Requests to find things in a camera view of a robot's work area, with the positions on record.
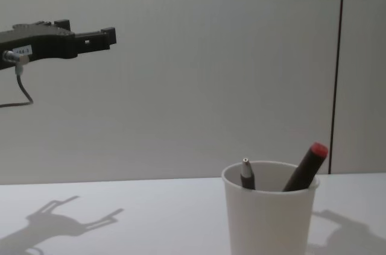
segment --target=cable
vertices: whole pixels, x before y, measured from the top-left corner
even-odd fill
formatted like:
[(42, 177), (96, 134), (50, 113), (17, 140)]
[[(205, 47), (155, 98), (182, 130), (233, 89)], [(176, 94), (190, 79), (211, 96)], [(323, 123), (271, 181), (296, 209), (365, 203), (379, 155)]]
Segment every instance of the cable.
[(22, 84), (22, 79), (21, 79), (21, 76), (20, 75), (16, 75), (16, 79), (17, 79), (17, 84), (19, 85), (20, 87), (20, 90), (23, 92), (23, 94), (25, 95), (25, 97), (27, 97), (28, 99), (28, 102), (19, 102), (19, 103), (6, 103), (6, 104), (0, 104), (0, 109), (3, 109), (5, 107), (14, 107), (14, 106), (25, 106), (25, 105), (30, 105), (30, 104), (33, 104), (34, 101), (31, 97), (30, 94), (28, 94), (28, 92), (25, 90), (23, 84)]

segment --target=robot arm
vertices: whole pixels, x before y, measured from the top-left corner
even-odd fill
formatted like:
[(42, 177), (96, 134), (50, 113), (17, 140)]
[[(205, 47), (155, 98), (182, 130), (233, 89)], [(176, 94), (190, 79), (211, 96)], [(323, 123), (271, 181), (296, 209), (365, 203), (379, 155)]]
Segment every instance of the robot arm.
[(15, 67), (17, 83), (28, 102), (1, 104), (0, 108), (33, 103), (25, 90), (21, 75), (23, 65), (44, 58), (75, 58), (80, 53), (110, 49), (116, 43), (115, 28), (75, 34), (69, 20), (17, 24), (13, 30), (0, 33), (0, 70)]

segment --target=cup rim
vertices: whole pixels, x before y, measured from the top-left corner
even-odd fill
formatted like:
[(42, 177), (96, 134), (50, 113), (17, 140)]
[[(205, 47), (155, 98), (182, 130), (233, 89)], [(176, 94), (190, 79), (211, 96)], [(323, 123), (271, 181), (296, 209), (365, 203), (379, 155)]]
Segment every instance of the cup rim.
[[(254, 164), (254, 163), (269, 163), (269, 164), (273, 164), (273, 165), (285, 165), (285, 166), (293, 166), (293, 167), (297, 168), (297, 165), (294, 165), (292, 163), (276, 162), (276, 161), (273, 161), (273, 160), (254, 160), (254, 161), (252, 161), (250, 163), (251, 164)], [(267, 190), (250, 190), (250, 189), (246, 189), (246, 188), (244, 188), (242, 186), (239, 186), (238, 184), (232, 183), (230, 180), (228, 180), (225, 177), (226, 171), (228, 171), (230, 168), (234, 168), (234, 167), (239, 166), (241, 164), (242, 163), (234, 163), (234, 164), (226, 167), (225, 169), (223, 169), (223, 171), (221, 173), (221, 178), (223, 179), (223, 181), (225, 183), (231, 185), (232, 187), (235, 187), (236, 189), (244, 191), (244, 192), (253, 192), (253, 193), (256, 193), (256, 194), (265, 194), (265, 195), (289, 195), (289, 194), (297, 195), (297, 194), (303, 194), (303, 193), (315, 191), (319, 187), (319, 184), (320, 184), (319, 178), (317, 176), (315, 176), (314, 177), (314, 181), (311, 184), (311, 187), (309, 187), (308, 189), (303, 189), (303, 190), (293, 190), (291, 192), (270, 192), (270, 191), (267, 191)]]

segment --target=red marker cap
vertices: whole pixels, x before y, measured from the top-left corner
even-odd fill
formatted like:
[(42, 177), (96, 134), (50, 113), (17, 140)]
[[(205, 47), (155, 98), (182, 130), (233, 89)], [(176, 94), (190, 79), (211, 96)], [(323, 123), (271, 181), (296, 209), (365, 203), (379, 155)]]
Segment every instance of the red marker cap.
[(314, 143), (311, 147), (311, 151), (317, 156), (326, 158), (328, 155), (328, 148), (321, 143)]

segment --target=white label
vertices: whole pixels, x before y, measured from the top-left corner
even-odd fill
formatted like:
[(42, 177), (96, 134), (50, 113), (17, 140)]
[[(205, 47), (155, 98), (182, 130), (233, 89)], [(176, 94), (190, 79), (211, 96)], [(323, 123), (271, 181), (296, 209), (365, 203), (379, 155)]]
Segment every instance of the white label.
[(12, 51), (15, 53), (18, 53), (18, 54), (31, 55), (32, 54), (32, 47), (31, 47), (31, 45), (27, 45), (27, 46), (12, 49)]

